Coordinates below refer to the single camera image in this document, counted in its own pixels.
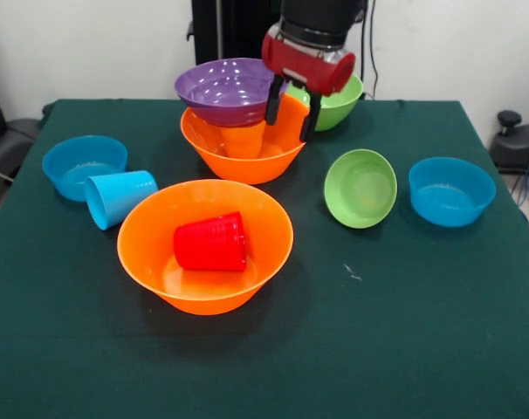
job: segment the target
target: robotic arm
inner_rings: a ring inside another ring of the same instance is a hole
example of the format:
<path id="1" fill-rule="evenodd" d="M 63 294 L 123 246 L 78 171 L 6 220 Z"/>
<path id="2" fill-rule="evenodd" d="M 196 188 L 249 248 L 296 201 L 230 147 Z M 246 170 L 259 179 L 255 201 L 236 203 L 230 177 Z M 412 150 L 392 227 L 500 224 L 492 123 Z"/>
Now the robotic arm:
<path id="1" fill-rule="evenodd" d="M 322 96 L 337 93 L 346 85 L 355 56 L 344 50 L 348 31 L 363 9 L 361 0 L 284 0 L 280 21 L 263 41 L 263 61 L 275 76 L 266 104 L 266 122 L 278 116 L 280 90 L 285 81 L 304 87 L 310 111 L 301 128 L 306 141 L 315 130 Z"/>

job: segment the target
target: orange bowl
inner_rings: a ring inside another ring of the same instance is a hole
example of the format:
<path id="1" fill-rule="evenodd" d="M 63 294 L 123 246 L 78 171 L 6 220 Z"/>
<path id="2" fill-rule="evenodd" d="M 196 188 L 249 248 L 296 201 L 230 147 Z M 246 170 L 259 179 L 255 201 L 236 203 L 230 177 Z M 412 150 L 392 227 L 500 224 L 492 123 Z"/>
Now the orange bowl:
<path id="1" fill-rule="evenodd" d="M 242 272 L 187 271 L 174 256 L 175 229 L 239 211 L 247 243 Z M 140 285 L 187 313 L 226 313 L 249 300 L 290 255 L 293 228 L 282 206 L 265 192 L 238 182 L 207 179 L 178 183 L 131 211 L 117 239 L 125 271 Z"/>
<path id="2" fill-rule="evenodd" d="M 290 166 L 305 146 L 299 140 L 299 132 L 308 113 L 303 103 L 284 95 L 276 124 L 264 128 L 263 144 L 257 159 L 228 157 L 224 133 L 227 136 L 228 130 L 240 128 L 211 125 L 196 116 L 191 109 L 183 113 L 181 130 L 189 144 L 218 177 L 254 185 L 276 179 Z"/>

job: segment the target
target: white wall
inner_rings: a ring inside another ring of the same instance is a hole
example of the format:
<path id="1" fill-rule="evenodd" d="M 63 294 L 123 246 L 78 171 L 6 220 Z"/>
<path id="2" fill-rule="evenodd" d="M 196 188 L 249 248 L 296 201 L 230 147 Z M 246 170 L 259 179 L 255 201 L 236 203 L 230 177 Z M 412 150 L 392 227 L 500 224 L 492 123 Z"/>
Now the white wall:
<path id="1" fill-rule="evenodd" d="M 377 3 L 379 99 L 461 100 L 485 141 L 500 109 L 529 121 L 529 0 Z M 190 0 L 0 0 L 4 111 L 37 116 L 57 98 L 174 97 L 175 77 L 195 63 L 190 19 Z M 359 51 L 359 26 L 348 46 Z M 368 71 L 368 91 L 372 80 Z"/>
<path id="2" fill-rule="evenodd" d="M 486 143 L 499 110 L 529 121 L 529 0 L 377 0 L 374 55 L 378 99 L 461 100 Z"/>
<path id="3" fill-rule="evenodd" d="M 175 97 L 195 64 L 191 16 L 190 0 L 0 0 L 6 116 L 58 98 Z"/>

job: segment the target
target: purple bowl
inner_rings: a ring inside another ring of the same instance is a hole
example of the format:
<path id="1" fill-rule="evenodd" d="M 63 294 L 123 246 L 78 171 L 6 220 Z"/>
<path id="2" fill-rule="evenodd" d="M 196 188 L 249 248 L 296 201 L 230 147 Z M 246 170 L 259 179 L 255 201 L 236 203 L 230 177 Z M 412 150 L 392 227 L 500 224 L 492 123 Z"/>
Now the purple bowl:
<path id="1" fill-rule="evenodd" d="M 184 72 L 175 91 L 210 124 L 240 127 L 264 118 L 273 77 L 261 59 L 219 59 Z"/>

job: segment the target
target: blue bowl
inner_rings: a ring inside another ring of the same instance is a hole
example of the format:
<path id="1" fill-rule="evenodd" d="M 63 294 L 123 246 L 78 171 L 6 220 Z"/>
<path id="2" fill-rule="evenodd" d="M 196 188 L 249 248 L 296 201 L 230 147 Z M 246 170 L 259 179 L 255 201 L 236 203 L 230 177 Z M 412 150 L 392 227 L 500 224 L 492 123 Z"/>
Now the blue bowl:
<path id="1" fill-rule="evenodd" d="M 87 135 L 63 141 L 47 152 L 44 173 L 55 189 L 67 199 L 85 202 L 88 177 L 125 171 L 127 148 L 103 135 Z"/>
<path id="2" fill-rule="evenodd" d="M 450 157 L 419 161 L 409 172 L 412 207 L 443 227 L 473 223 L 493 201 L 495 182 L 478 166 Z"/>

